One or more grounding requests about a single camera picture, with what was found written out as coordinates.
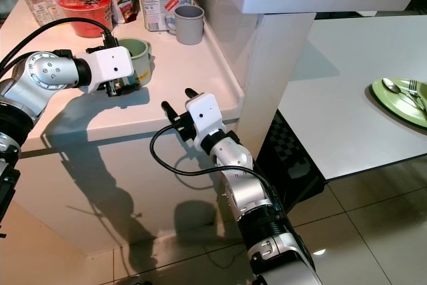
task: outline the black cable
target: black cable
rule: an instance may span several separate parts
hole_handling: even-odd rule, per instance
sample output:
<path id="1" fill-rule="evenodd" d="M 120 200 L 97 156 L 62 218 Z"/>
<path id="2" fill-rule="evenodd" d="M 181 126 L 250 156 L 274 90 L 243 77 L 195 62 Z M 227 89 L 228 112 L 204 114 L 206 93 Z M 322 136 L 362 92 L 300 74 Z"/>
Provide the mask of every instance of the black cable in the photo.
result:
<path id="1" fill-rule="evenodd" d="M 178 170 L 178 169 L 170 166 L 169 164 L 165 163 L 155 153 L 154 143 L 161 134 L 163 134 L 166 131 L 171 130 L 171 129 L 175 129 L 175 126 L 174 125 L 168 125 L 166 127 L 161 128 L 157 133 L 154 134 L 153 138 L 151 139 L 151 141 L 149 143 L 149 152 L 150 152 L 151 156 L 153 156 L 154 160 L 157 163 L 159 163 L 162 167 L 166 168 L 167 170 L 169 170 L 175 174 L 183 175 L 183 176 L 199 176 L 199 175 L 210 174 L 210 173 L 214 173 L 214 172 L 222 172 L 223 170 L 241 170 L 243 172 L 249 173 L 249 174 L 257 177 L 257 179 L 259 179 L 261 181 L 261 183 L 264 185 L 266 193 L 269 195 L 271 201 L 275 202 L 277 209 L 283 212 L 282 203 L 280 202 L 278 195 L 275 193 L 274 189 L 270 186 L 270 183 L 267 181 L 267 179 L 265 179 L 265 177 L 259 175 L 257 172 L 255 172 L 249 168 L 245 168 L 245 167 L 241 167 L 241 166 L 219 166 L 219 167 L 208 168 L 206 170 L 198 170 L 196 172 L 185 172 L 183 170 Z"/>
<path id="2" fill-rule="evenodd" d="M 20 43 L 16 45 L 15 48 L 13 48 L 1 61 L 0 73 L 3 73 L 3 70 L 5 69 L 5 66 L 9 62 L 9 60 L 11 60 L 21 49 L 24 48 L 25 45 L 27 45 L 31 40 L 36 38 L 38 35 L 40 35 L 44 31 L 56 25 L 61 25 L 62 23 L 71 23 L 74 21 L 80 22 L 80 23 L 91 23 L 92 25 L 95 25 L 103 29 L 106 34 L 111 33 L 111 31 L 102 23 L 99 23 L 98 21 L 88 19 L 88 18 L 70 17 L 70 18 L 62 18 L 62 19 L 52 21 L 50 23 L 47 23 L 44 26 L 41 26 L 39 29 L 36 29 L 34 32 L 30 33 L 24 40 L 22 40 Z"/>
<path id="3" fill-rule="evenodd" d="M 17 63 L 19 63 L 22 59 L 25 59 L 27 57 L 29 57 L 30 55 L 33 55 L 34 53 L 37 53 L 36 51 L 29 51 L 28 53 L 23 53 L 22 55 L 18 56 L 17 58 L 15 58 L 13 61 L 11 61 L 6 67 L 5 69 L 0 71 L 0 78 L 2 78 L 9 69 L 11 69 L 14 65 L 16 65 Z"/>

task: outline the gray mug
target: gray mug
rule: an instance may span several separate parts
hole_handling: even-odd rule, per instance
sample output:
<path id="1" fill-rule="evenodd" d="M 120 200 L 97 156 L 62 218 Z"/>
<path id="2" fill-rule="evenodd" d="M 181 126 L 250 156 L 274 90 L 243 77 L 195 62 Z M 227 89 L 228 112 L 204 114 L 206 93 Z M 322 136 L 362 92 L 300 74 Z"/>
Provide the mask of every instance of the gray mug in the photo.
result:
<path id="1" fill-rule="evenodd" d="M 203 37 L 203 17 L 205 11 L 197 6 L 182 5 L 165 16 L 165 24 L 172 35 L 184 45 L 195 45 Z"/>

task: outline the floor tile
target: floor tile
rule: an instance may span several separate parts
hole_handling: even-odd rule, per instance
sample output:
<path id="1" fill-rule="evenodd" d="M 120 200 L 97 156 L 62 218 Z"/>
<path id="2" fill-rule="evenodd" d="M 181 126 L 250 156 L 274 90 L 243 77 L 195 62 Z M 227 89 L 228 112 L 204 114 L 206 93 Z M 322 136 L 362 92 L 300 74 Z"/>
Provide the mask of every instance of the floor tile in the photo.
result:
<path id="1" fill-rule="evenodd" d="M 205 226 L 114 250 L 114 275 L 123 278 L 242 242 L 235 222 Z"/>
<path id="2" fill-rule="evenodd" d="M 376 168 L 330 182 L 345 210 L 353 210 L 424 187 L 402 165 Z"/>
<path id="3" fill-rule="evenodd" d="M 0 284 L 98 285 L 113 280 L 113 252 L 85 256 L 12 202 L 2 221 Z"/>
<path id="4" fill-rule="evenodd" d="M 346 214 L 296 228 L 324 285 L 390 285 Z"/>
<path id="5" fill-rule="evenodd" d="M 351 211 L 349 216 L 393 285 L 426 283 L 426 190 Z"/>
<path id="6" fill-rule="evenodd" d="M 325 186 L 325 190 L 321 194 L 305 200 L 292 208 L 289 213 L 289 219 L 294 226 L 298 226 L 336 215 L 343 211 L 331 189 Z"/>
<path id="7" fill-rule="evenodd" d="M 408 160 L 403 166 L 414 176 L 423 187 L 427 187 L 427 156 Z"/>
<path id="8" fill-rule="evenodd" d="M 118 280 L 115 285 L 134 285 L 136 282 L 151 282 L 153 285 L 246 285 L 253 279 L 245 246 L 234 245 Z"/>

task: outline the green plate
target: green plate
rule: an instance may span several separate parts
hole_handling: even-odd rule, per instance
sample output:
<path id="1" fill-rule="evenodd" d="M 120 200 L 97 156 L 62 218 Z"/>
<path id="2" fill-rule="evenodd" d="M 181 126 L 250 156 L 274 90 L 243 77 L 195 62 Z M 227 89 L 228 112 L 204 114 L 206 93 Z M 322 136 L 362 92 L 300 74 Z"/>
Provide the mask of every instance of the green plate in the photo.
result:
<path id="1" fill-rule="evenodd" d="M 408 90 L 409 80 L 402 78 L 390 79 L 403 91 Z M 424 101 L 427 101 L 427 85 L 419 81 L 417 90 L 420 96 L 424 98 Z M 407 103 L 410 99 L 405 97 L 405 95 L 392 93 L 382 84 L 381 79 L 377 79 L 372 83 L 372 91 L 378 100 L 392 113 L 410 123 L 427 128 L 427 120 L 424 114 L 419 109 Z"/>

